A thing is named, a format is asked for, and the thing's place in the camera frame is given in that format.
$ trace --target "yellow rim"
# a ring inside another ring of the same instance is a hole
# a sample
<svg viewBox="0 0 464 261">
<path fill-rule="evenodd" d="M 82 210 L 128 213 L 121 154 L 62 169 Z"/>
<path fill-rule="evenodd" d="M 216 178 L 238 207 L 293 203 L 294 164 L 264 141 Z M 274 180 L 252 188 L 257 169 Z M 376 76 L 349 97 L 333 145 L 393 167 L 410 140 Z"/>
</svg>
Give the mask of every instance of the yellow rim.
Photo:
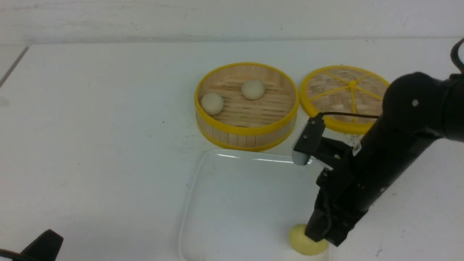
<svg viewBox="0 0 464 261">
<path fill-rule="evenodd" d="M 224 149 L 231 149 L 231 150 L 247 150 L 247 151 L 263 151 L 263 150 L 268 150 L 268 149 L 271 149 L 271 148 L 274 148 L 275 146 L 279 145 L 280 143 L 282 143 L 284 140 L 286 140 L 288 138 L 288 136 L 292 133 L 293 131 L 293 127 L 295 126 L 295 123 L 293 123 L 293 125 L 291 126 L 290 130 L 288 133 L 286 133 L 283 137 L 281 137 L 280 139 L 278 139 L 277 141 L 275 142 L 272 142 L 272 143 L 269 143 L 267 145 L 264 145 L 264 146 L 261 146 L 261 147 L 250 147 L 250 148 L 247 148 L 247 147 L 240 147 L 240 146 L 234 146 L 234 145 L 230 145 L 230 144 L 227 144 L 227 143 L 224 143 L 222 141 L 219 141 L 213 137 L 211 137 L 208 133 L 206 133 L 202 128 L 201 126 L 198 124 L 198 129 L 200 130 L 201 134 L 203 134 L 203 136 L 205 136 L 205 138 L 210 141 L 211 143 L 213 143 L 214 145 L 216 146 L 219 146 L 221 148 L 224 148 Z"/>
<path fill-rule="evenodd" d="M 301 83 L 301 87 L 300 87 L 300 102 L 301 102 L 301 106 L 303 107 L 304 111 L 310 116 L 310 117 L 314 117 L 316 116 L 319 111 L 318 109 L 316 109 L 316 107 L 312 104 L 311 102 L 311 99 L 308 98 L 306 96 L 306 91 L 307 91 L 307 87 L 308 87 L 308 84 L 309 84 L 309 81 L 318 73 L 325 73 L 326 70 L 331 70 L 331 69 L 340 69 L 340 68 L 344 68 L 344 69 L 350 69 L 350 70 L 355 70 L 355 71 L 359 71 L 359 72 L 365 72 L 367 75 L 366 76 L 373 76 L 375 78 L 377 78 L 378 80 L 380 80 L 383 84 L 385 84 L 386 86 L 389 86 L 390 84 L 382 77 L 380 77 L 379 75 L 373 73 L 373 72 L 370 72 L 370 71 L 367 71 L 367 70 L 364 70 L 364 69 L 361 69 L 361 68 L 357 68 L 357 67 L 351 67 L 351 66 L 346 66 L 346 65 L 336 65 L 336 66 L 327 66 L 327 67 L 323 67 L 323 68 L 320 68 L 320 69 L 317 69 L 313 72 L 311 72 L 310 74 L 308 74 L 304 79 L 303 79 L 303 82 Z M 325 74 L 328 74 L 328 75 L 331 75 L 332 77 L 334 78 L 337 78 L 338 80 L 344 82 L 344 80 L 341 80 L 340 78 L 338 78 L 337 76 L 333 75 L 333 74 L 330 74 L 330 73 L 325 73 Z M 356 80 L 356 82 L 359 82 L 361 81 L 363 78 L 365 78 L 366 76 L 363 76 L 359 79 Z M 368 91 L 364 90 L 364 89 L 361 89 L 361 88 L 358 88 L 358 90 L 362 91 L 362 92 L 366 92 L 368 95 L 371 95 L 373 96 L 374 98 L 377 98 L 377 99 L 380 99 L 382 100 L 382 97 L 379 97 L 379 96 L 376 96 L 375 94 L 373 93 L 369 93 Z M 319 94 L 319 96 L 324 96 L 324 95 L 327 95 L 327 94 L 330 94 L 332 93 L 333 91 L 330 90 L 328 92 L 325 92 L 325 93 L 321 93 Z M 353 102 L 353 113 L 356 113 L 356 105 L 354 104 Z M 327 126 L 327 128 L 333 130 L 333 131 L 338 131 L 338 132 L 342 132 L 342 133 L 348 133 L 348 134 L 357 134 L 357 135 L 362 135 L 362 134 L 366 134 L 366 132 L 372 127 L 372 124 L 373 123 L 369 123 L 369 124 L 359 124 L 359 123 L 350 123 L 350 122 L 343 122 L 343 121 L 339 121 L 337 119 L 334 119 L 332 117 L 328 117 L 326 116 L 324 118 L 324 122 L 325 122 L 325 125 Z"/>
<path fill-rule="evenodd" d="M 230 126 L 230 125 L 227 125 L 227 124 L 222 123 L 220 121 L 217 121 L 217 120 L 213 119 L 211 116 L 209 116 L 201 108 L 200 102 L 198 101 L 198 91 L 200 90 L 201 84 L 205 81 L 205 79 L 210 77 L 213 73 L 215 73 L 215 72 L 217 72 L 219 70 L 222 70 L 224 68 L 227 68 L 227 67 L 238 66 L 238 65 L 256 65 L 256 66 L 266 67 L 268 69 L 272 69 L 272 70 L 280 73 L 288 81 L 290 81 L 290 83 L 291 83 L 291 85 L 292 85 L 292 87 L 293 87 L 293 89 L 295 91 L 295 104 L 293 104 L 293 108 L 291 109 L 290 113 L 287 114 L 284 118 L 282 118 L 281 120 L 279 120 L 277 122 L 274 122 L 274 123 L 266 125 L 266 126 L 255 127 L 255 128 L 245 128 L 245 127 Z M 201 79 L 201 81 L 200 81 L 200 83 L 198 83 L 197 89 L 195 91 L 195 108 L 196 108 L 197 112 L 200 114 L 200 117 L 207 124 L 211 125 L 212 127 L 216 128 L 216 129 L 220 129 L 221 131 L 225 131 L 225 132 L 228 132 L 228 133 L 231 133 L 231 134 L 236 134 L 236 135 L 259 135 L 259 134 L 270 133 L 270 132 L 273 132 L 273 131 L 276 131 L 276 130 L 280 129 L 281 127 L 287 125 L 292 120 L 292 118 L 296 115 L 296 111 L 298 110 L 298 102 L 299 102 L 298 90 L 296 89 L 296 85 L 292 81 L 292 79 L 290 79 L 290 77 L 287 74 L 285 74 L 283 71 L 281 71 L 281 70 L 279 70 L 277 68 L 274 68 L 274 67 L 269 66 L 269 65 L 259 64 L 259 63 L 235 63 L 235 64 L 229 64 L 229 65 L 225 65 L 225 66 L 216 68 L 216 69 L 212 70 L 211 72 L 209 72 L 207 75 L 205 75 L 203 77 L 203 79 Z"/>
</svg>

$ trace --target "robotic arm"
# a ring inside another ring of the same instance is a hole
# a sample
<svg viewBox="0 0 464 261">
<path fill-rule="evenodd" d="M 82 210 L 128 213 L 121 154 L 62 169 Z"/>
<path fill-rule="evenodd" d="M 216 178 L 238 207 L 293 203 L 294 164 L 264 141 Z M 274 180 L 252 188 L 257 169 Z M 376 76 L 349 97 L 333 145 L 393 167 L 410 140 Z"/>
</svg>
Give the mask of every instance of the robotic arm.
<svg viewBox="0 0 464 261">
<path fill-rule="evenodd" d="M 461 71 L 440 81 L 415 72 L 393 81 L 383 98 L 383 114 L 353 148 L 322 137 L 323 116 L 308 120 L 292 152 L 293 162 L 305 165 L 311 156 L 327 164 L 305 234 L 318 242 L 339 246 L 369 207 L 435 140 L 464 142 L 464 64 L 460 40 L 451 60 Z"/>
</svg>

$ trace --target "bamboo steamer lid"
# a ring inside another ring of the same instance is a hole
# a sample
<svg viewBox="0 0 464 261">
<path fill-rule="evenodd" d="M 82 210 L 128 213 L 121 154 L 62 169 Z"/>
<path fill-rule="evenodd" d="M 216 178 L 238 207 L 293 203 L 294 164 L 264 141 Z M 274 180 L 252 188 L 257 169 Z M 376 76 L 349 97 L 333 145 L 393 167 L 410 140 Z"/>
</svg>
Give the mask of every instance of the bamboo steamer lid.
<svg viewBox="0 0 464 261">
<path fill-rule="evenodd" d="M 351 66 L 328 66 L 310 73 L 302 82 L 300 100 L 310 117 L 337 111 L 382 114 L 382 99 L 389 83 L 373 72 Z M 327 128 L 348 134 L 365 134 L 375 119 L 325 116 Z"/>
<path fill-rule="evenodd" d="M 259 79 L 265 85 L 262 98 L 247 100 L 241 94 L 244 82 Z M 215 92 L 224 100 L 220 114 L 209 116 L 200 100 Z M 207 74 L 195 92 L 198 128 L 215 145 L 235 150 L 262 151 L 284 141 L 293 130 L 298 109 L 298 91 L 282 71 L 258 63 L 236 63 Z"/>
</svg>

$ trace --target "yellow bun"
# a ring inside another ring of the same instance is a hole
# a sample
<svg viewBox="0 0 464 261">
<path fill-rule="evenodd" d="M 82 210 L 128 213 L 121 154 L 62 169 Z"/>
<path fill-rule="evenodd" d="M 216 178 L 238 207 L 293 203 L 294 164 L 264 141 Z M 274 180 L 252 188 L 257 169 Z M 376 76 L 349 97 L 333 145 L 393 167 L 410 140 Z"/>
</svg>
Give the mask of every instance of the yellow bun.
<svg viewBox="0 0 464 261">
<path fill-rule="evenodd" d="M 312 241 L 304 234 L 305 230 L 306 225 L 304 224 L 298 224 L 291 228 L 289 241 L 293 250 L 302 255 L 317 255 L 321 254 L 329 247 L 329 243 L 325 239 L 319 242 Z"/>
</svg>

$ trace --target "yellow dough ball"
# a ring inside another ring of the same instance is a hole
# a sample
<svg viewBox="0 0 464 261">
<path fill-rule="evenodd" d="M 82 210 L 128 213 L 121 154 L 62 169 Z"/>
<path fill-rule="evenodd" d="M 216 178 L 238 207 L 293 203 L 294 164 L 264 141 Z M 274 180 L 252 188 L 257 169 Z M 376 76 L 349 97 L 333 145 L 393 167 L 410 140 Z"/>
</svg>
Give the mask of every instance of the yellow dough ball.
<svg viewBox="0 0 464 261">
<path fill-rule="evenodd" d="M 209 116 L 214 116 L 220 114 L 224 108 L 224 99 L 219 94 L 210 92 L 201 98 L 200 105 Z"/>
<path fill-rule="evenodd" d="M 319 242 L 314 242 L 304 234 L 305 230 L 306 225 L 304 224 L 298 224 L 291 228 L 289 241 L 293 250 L 302 255 L 317 255 L 329 248 L 329 242 L 327 242 L 327 240 L 324 239 Z"/>
<path fill-rule="evenodd" d="M 242 95 L 248 100 L 257 100 L 264 95 L 266 87 L 260 80 L 249 80 L 242 85 Z"/>
</svg>

